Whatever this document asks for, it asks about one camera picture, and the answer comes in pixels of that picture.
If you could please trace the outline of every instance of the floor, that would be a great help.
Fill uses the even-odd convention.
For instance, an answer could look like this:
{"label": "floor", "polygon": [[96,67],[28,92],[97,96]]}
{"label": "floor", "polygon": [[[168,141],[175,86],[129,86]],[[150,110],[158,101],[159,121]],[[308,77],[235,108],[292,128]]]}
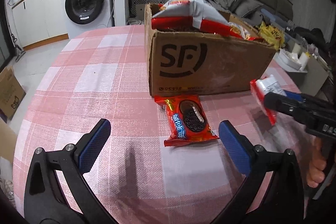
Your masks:
{"label": "floor", "polygon": [[[13,65],[15,77],[26,92],[26,96],[19,105],[13,119],[7,122],[16,134],[20,131],[22,120],[38,85],[68,42],[69,40],[64,40],[41,46],[27,51],[18,63],[15,62],[15,59],[11,61],[10,65]],[[7,160],[0,159],[0,169],[1,178],[12,180],[12,166]]]}

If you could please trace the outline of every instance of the oreo cookie package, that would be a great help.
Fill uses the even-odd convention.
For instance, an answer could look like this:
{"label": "oreo cookie package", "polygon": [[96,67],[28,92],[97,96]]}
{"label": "oreo cookie package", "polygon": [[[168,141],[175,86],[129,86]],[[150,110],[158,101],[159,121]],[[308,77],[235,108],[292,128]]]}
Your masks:
{"label": "oreo cookie package", "polygon": [[218,139],[209,127],[197,95],[155,96],[154,100],[166,108],[171,135],[164,141],[165,146],[182,146]]}

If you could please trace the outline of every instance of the sf express box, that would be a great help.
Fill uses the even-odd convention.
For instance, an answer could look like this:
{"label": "sf express box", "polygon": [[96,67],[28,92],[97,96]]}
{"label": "sf express box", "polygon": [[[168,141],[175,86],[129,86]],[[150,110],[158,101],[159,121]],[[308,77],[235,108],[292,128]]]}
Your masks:
{"label": "sf express box", "polygon": [[[145,8],[145,46],[149,89],[152,96],[209,95],[250,89],[259,79],[276,50],[266,41],[222,37],[201,32],[152,29],[156,4]],[[230,13],[221,13],[259,37],[254,29]]]}
{"label": "sf express box", "polygon": [[13,67],[4,68],[0,73],[0,109],[9,119],[12,119],[25,95]]}

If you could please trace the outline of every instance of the snack bag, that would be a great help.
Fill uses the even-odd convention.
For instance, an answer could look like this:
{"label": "snack bag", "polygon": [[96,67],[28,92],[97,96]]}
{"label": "snack bag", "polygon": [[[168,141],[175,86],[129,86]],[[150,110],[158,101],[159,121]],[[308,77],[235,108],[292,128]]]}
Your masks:
{"label": "snack bag", "polygon": [[202,32],[220,34],[224,37],[251,37],[240,25],[229,23],[214,7],[204,0],[169,0],[152,17],[152,29],[177,29],[194,27]]}
{"label": "snack bag", "polygon": [[250,87],[253,97],[257,100],[262,111],[268,117],[271,125],[275,125],[277,122],[277,113],[264,107],[264,97],[269,92],[277,93],[283,96],[287,96],[286,93],[283,91],[273,75],[264,79],[252,80],[250,82]]}
{"label": "snack bag", "polygon": [[171,135],[164,141],[165,146],[183,146],[218,139],[209,127],[197,95],[155,96],[154,100],[166,107]]}
{"label": "snack bag", "polygon": [[271,25],[266,26],[264,21],[259,27],[259,34],[268,44],[273,45],[276,50],[279,50],[285,43],[285,34],[283,31]]}

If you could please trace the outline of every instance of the pink checkered tablecloth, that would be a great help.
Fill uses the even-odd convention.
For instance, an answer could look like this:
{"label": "pink checkered tablecloth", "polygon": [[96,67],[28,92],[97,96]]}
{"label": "pink checkered tablecloth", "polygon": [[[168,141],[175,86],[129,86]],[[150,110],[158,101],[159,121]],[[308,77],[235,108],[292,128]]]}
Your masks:
{"label": "pink checkered tablecloth", "polygon": [[[284,89],[299,91],[274,61],[265,72],[270,74]],[[279,114],[271,127],[250,92],[202,96],[201,101],[212,129],[228,119],[253,145],[279,152],[292,148],[305,173],[311,138],[292,118]],[[165,112],[149,95],[144,27],[99,29],[66,45],[22,122],[13,167],[21,214],[34,150],[76,143],[101,118],[111,122],[111,136],[84,177],[119,223],[210,223],[244,179],[221,141],[163,146],[170,130]],[[79,210],[64,176],[58,176],[69,204]],[[251,210],[258,207],[269,179]]]}

